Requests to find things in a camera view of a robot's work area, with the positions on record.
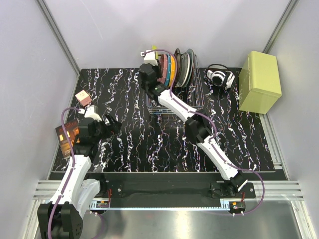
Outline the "blue polka dot plate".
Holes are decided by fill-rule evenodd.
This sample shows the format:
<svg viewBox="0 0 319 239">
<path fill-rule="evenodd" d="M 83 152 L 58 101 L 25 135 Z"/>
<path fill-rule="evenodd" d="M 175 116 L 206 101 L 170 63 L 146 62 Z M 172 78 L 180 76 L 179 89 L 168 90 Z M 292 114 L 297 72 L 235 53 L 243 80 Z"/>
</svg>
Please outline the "blue polka dot plate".
<svg viewBox="0 0 319 239">
<path fill-rule="evenodd" d="M 167 56 L 167 73 L 166 73 L 165 85 L 169 86 L 170 76 L 171 76 L 171 55 L 167 54 L 166 56 Z"/>
</svg>

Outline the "pink polka dot plate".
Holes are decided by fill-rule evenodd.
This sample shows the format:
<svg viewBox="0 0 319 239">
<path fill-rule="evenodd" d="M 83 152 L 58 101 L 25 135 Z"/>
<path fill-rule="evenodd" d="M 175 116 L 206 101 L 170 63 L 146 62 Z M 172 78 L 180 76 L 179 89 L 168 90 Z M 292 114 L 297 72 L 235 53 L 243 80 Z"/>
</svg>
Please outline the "pink polka dot plate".
<svg viewBox="0 0 319 239">
<path fill-rule="evenodd" d="M 162 77 L 159 78 L 159 82 L 165 83 L 166 76 L 167 76 L 167 66 L 168 66 L 168 58 L 166 54 L 163 54 L 159 59 L 160 69 L 161 69 L 161 75 Z"/>
</svg>

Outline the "orange polka dot plate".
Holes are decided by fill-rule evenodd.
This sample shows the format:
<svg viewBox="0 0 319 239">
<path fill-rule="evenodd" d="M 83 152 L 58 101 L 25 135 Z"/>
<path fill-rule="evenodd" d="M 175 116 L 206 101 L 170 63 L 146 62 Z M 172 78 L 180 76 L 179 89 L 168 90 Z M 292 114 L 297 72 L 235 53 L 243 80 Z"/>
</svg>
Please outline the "orange polka dot plate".
<svg viewBox="0 0 319 239">
<path fill-rule="evenodd" d="M 175 75 L 175 70 L 176 70 L 176 61 L 175 58 L 171 55 L 170 56 L 171 60 L 171 65 L 170 65 L 170 81 L 169 81 L 169 86 L 171 87 Z"/>
</svg>

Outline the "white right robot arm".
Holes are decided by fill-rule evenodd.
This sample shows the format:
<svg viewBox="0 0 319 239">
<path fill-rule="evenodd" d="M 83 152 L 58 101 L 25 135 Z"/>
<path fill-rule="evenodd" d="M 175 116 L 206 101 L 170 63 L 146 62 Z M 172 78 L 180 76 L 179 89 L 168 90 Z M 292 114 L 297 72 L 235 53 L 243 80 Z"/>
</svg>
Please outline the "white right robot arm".
<svg viewBox="0 0 319 239">
<path fill-rule="evenodd" d="M 248 180 L 218 146 L 214 139 L 216 127 L 213 122 L 204 113 L 174 95 L 163 83 L 158 82 L 159 75 L 158 66 L 143 63 L 139 68 L 142 89 L 152 100 L 171 110 L 184 122 L 187 140 L 203 150 L 217 167 L 225 181 L 228 195 L 234 198 L 240 196 Z"/>
</svg>

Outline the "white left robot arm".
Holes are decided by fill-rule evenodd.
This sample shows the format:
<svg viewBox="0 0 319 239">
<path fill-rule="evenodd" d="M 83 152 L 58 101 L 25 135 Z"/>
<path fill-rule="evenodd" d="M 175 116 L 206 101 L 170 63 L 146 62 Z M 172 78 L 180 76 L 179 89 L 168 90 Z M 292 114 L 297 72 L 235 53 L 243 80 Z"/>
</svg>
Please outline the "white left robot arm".
<svg viewBox="0 0 319 239">
<path fill-rule="evenodd" d="M 93 114 L 79 121 L 71 158 L 64 177 L 49 202 L 37 210 L 40 236 L 43 239 L 78 239 L 83 217 L 93 198 L 103 197 L 108 185 L 85 176 L 98 153 L 98 144 L 118 134 L 122 124 L 111 115 Z"/>
</svg>

